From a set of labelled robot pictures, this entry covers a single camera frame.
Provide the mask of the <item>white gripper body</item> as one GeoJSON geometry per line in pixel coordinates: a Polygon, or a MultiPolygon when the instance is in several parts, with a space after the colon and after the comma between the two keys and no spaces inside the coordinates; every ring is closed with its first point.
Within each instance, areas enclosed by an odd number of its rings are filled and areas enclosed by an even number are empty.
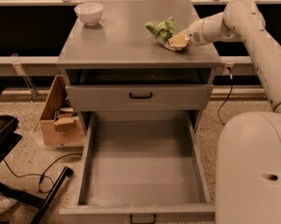
{"type": "Polygon", "coordinates": [[[190,46],[202,46],[205,43],[203,36],[203,21],[194,21],[188,28],[182,31],[185,40],[190,46]]]}

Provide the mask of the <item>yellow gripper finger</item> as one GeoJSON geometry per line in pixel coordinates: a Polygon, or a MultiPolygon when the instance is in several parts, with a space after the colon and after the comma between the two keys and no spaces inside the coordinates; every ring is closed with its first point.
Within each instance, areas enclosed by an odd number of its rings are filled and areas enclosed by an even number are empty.
{"type": "Polygon", "coordinates": [[[185,48],[190,44],[190,37],[187,34],[179,33],[169,39],[169,44],[175,48],[185,48]]]}

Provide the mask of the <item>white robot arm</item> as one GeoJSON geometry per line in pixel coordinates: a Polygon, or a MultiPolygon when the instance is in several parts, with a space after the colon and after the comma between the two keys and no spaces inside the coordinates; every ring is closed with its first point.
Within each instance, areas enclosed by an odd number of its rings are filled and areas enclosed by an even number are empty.
{"type": "Polygon", "coordinates": [[[169,39],[203,46],[241,41],[272,110],[230,119],[218,139],[216,224],[281,224],[281,46],[253,0],[231,0],[169,39]]]}

